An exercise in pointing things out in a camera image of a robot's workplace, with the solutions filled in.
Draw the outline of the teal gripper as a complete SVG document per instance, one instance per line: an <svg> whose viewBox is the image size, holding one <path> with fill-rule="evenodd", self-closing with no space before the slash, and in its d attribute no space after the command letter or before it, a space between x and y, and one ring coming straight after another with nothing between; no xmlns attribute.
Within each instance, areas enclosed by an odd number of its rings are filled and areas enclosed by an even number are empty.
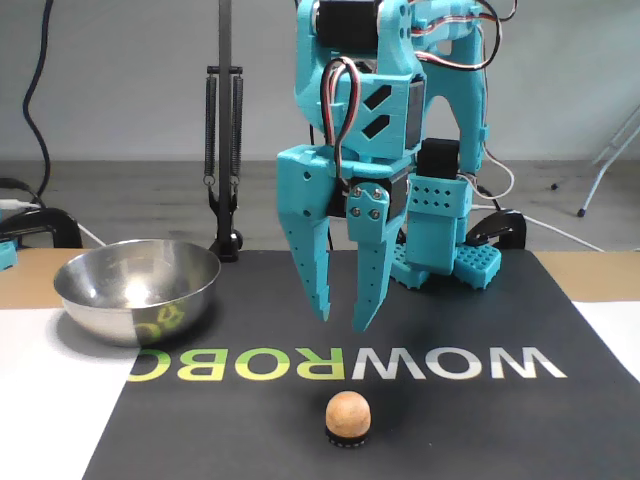
<svg viewBox="0 0 640 480"><path fill-rule="evenodd" d="M410 167L409 157L348 150L338 178L331 147L303 144L278 154L278 220L311 309L321 321L328 320L331 308L328 217L346 218L348 237L357 244L352 325L363 332L388 292L397 234L408 218Z"/></svg>

